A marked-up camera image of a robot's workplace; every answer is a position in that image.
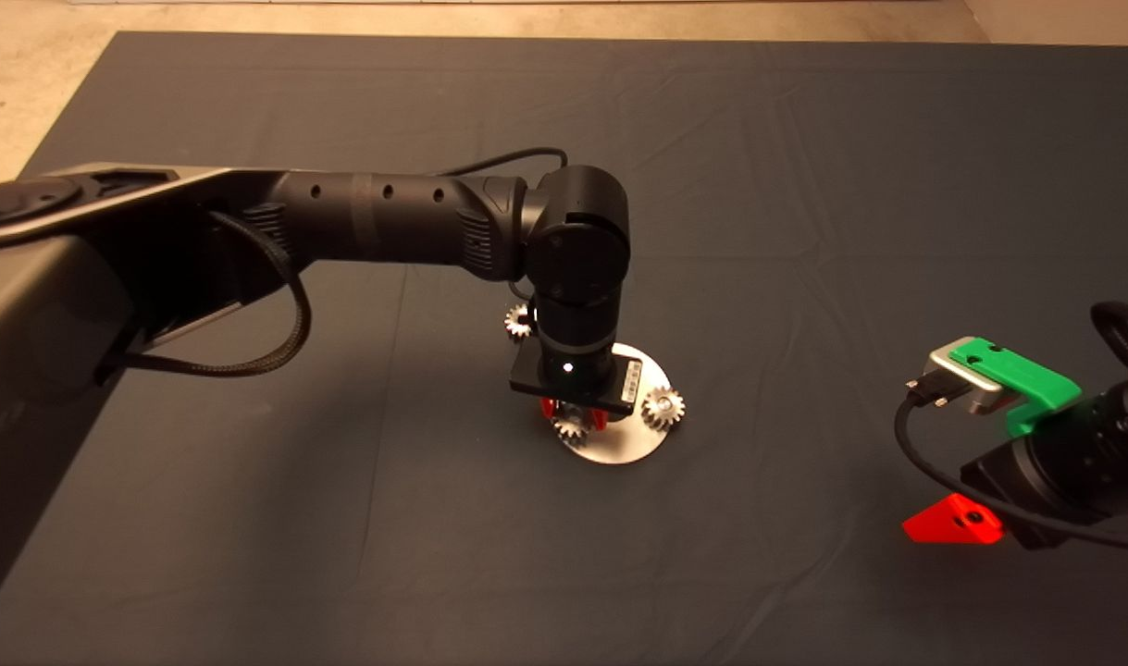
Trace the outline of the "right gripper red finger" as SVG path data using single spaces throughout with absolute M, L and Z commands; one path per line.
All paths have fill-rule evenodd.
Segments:
M 982 503 L 949 493 L 902 522 L 902 531 L 915 543 L 992 545 L 1004 537 L 1004 525 Z

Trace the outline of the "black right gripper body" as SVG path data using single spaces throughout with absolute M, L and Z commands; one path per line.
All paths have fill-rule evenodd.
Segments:
M 1123 514 L 1114 465 L 1102 450 L 1099 398 L 1079 401 L 966 463 L 967 487 L 1043 517 L 1096 525 Z

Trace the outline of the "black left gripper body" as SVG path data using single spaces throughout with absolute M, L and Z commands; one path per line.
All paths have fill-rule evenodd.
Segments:
M 642 378 L 643 359 L 636 354 L 614 352 L 611 347 L 569 354 L 528 338 L 518 345 L 510 388 L 611 414 L 632 414 Z

